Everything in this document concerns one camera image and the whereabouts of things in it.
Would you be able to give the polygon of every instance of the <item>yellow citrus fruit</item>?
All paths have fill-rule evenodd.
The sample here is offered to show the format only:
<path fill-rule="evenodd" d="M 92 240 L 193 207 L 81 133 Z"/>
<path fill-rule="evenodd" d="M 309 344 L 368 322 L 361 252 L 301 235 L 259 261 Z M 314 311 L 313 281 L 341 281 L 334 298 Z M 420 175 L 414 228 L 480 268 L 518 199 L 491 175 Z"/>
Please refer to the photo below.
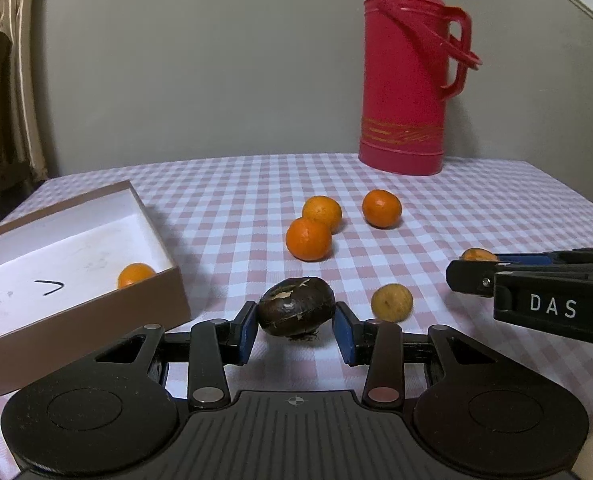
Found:
<path fill-rule="evenodd" d="M 406 286 L 390 283 L 374 293 L 371 306 L 378 319 L 398 323 L 406 320 L 411 314 L 414 298 Z"/>
<path fill-rule="evenodd" d="M 363 215 L 374 227 L 387 229 L 398 224 L 403 206 L 389 191 L 373 189 L 363 199 Z"/>
<path fill-rule="evenodd" d="M 329 196 L 313 196 L 303 205 L 301 216 L 323 222 L 332 233 L 335 233 L 340 227 L 343 213 L 339 203 Z"/>
<path fill-rule="evenodd" d="M 332 233 L 323 222 L 297 218 L 288 227 L 286 246 L 292 256 L 304 262 L 323 259 L 332 245 Z"/>
<path fill-rule="evenodd" d="M 129 264 L 125 269 L 121 270 L 116 280 L 118 288 L 124 288 L 133 283 L 142 282 L 147 278 L 155 275 L 154 269 L 146 264 Z"/>

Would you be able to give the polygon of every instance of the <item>thermos handle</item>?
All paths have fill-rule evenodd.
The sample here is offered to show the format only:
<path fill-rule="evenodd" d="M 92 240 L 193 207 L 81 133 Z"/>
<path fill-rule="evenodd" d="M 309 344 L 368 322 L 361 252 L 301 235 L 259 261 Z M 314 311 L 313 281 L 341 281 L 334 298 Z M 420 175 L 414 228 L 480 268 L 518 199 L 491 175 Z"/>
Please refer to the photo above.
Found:
<path fill-rule="evenodd" d="M 458 63 L 458 67 L 456 68 L 456 77 L 454 78 L 454 82 L 451 85 L 441 87 L 442 90 L 442 98 L 449 99 L 450 97 L 454 97 L 455 95 L 460 94 L 465 87 L 465 76 L 467 75 L 467 69 L 471 68 L 473 70 L 478 70 L 479 65 L 481 64 L 481 60 L 479 59 L 476 54 L 470 51 L 471 48 L 471 18 L 470 15 L 467 14 L 463 9 L 459 7 L 445 7 L 443 12 L 445 13 L 445 17 L 450 20 L 450 22 L 456 22 L 461 26 L 461 39 L 457 40 L 452 34 L 450 34 L 450 45 L 455 46 L 457 52 L 464 54 L 468 57 L 468 60 L 471 60 L 473 64 L 464 63 L 459 57 L 453 56 L 452 52 L 448 50 L 448 54 L 454 57 Z"/>
<path fill-rule="evenodd" d="M 438 43 L 446 53 L 459 62 L 456 70 L 456 77 L 454 82 L 448 86 L 441 87 L 441 98 L 449 99 L 463 91 L 465 87 L 465 76 L 467 69 L 478 70 L 481 60 L 476 54 L 470 51 L 471 47 L 471 19 L 470 16 L 459 7 L 444 7 L 444 17 L 450 22 L 456 22 L 461 25 L 461 39 L 456 39 L 452 34 L 449 38 L 443 38 L 434 30 L 429 28 L 425 23 L 417 20 L 413 16 L 414 9 L 401 8 L 400 4 L 391 0 L 379 0 L 377 3 L 379 10 L 390 16 L 390 19 L 395 20 L 401 25 L 413 30 L 417 33 L 423 41 L 429 43 Z"/>

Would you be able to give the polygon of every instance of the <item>pink checkered tablecloth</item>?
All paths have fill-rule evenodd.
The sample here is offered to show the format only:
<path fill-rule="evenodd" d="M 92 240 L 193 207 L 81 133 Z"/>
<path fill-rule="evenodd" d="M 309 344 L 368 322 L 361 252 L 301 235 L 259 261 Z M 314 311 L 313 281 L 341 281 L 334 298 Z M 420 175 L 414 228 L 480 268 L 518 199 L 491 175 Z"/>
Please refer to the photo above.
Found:
<path fill-rule="evenodd" d="M 129 179 L 182 270 L 194 319 L 232 319 L 290 276 L 320 276 L 359 319 L 372 317 L 372 293 L 391 282 L 409 287 L 413 315 L 403 330 L 425 333 L 442 323 L 473 336 L 572 391 L 593 427 L 593 345 L 497 322 L 491 300 L 450 291 L 445 268 L 463 250 L 537 252 L 593 246 L 593 204 L 524 162 L 449 159 L 430 177 L 399 176 L 362 165 L 355 154 L 213 158 L 94 171 L 49 180 L 11 216 Z M 377 230 L 361 200 L 388 189 L 404 204 L 403 223 Z M 293 258 L 284 245 L 289 223 L 315 194 L 336 199 L 346 224 L 333 257 Z M 187 366 L 170 370 L 168 390 L 186 394 Z M 343 364 L 330 323 L 317 340 L 289 342 L 259 331 L 244 367 L 227 367 L 232 393 L 242 388 L 327 390 L 360 394 L 364 367 Z M 422 372 L 406 365 L 407 395 L 422 391 Z M 6 400 L 0 397 L 0 415 Z M 18 472 L 0 429 L 0 478 Z"/>

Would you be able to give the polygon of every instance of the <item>gold stripe decoration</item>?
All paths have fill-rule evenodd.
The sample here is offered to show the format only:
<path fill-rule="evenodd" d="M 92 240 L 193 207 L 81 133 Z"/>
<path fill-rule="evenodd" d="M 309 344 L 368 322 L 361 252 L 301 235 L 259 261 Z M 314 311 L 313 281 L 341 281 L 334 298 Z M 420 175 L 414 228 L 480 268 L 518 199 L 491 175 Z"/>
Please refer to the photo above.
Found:
<path fill-rule="evenodd" d="M 412 142 L 443 140 L 443 129 L 440 126 L 387 123 L 367 117 L 361 120 L 361 134 L 368 139 L 398 146 Z"/>

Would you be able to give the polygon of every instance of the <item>blue gripper pad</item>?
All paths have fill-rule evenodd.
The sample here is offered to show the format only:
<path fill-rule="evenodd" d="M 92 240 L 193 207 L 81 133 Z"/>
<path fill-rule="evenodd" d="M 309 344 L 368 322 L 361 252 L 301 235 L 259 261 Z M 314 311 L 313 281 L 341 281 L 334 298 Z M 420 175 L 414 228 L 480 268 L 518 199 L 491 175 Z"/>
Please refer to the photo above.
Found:
<path fill-rule="evenodd" d="M 551 265 L 552 260 L 547 254 L 497 254 L 503 263 L 520 265 Z"/>
<path fill-rule="evenodd" d="M 256 319 L 256 305 L 249 310 L 241 322 L 241 343 L 239 344 L 239 362 L 244 365 L 250 360 L 252 347 L 259 331 Z"/>
<path fill-rule="evenodd" d="M 334 311 L 334 318 L 332 320 L 334 330 L 334 338 L 339 345 L 340 354 L 343 356 L 343 362 L 350 366 L 356 364 L 356 349 L 354 345 L 352 325 L 349 320 L 341 312 L 340 308 Z"/>

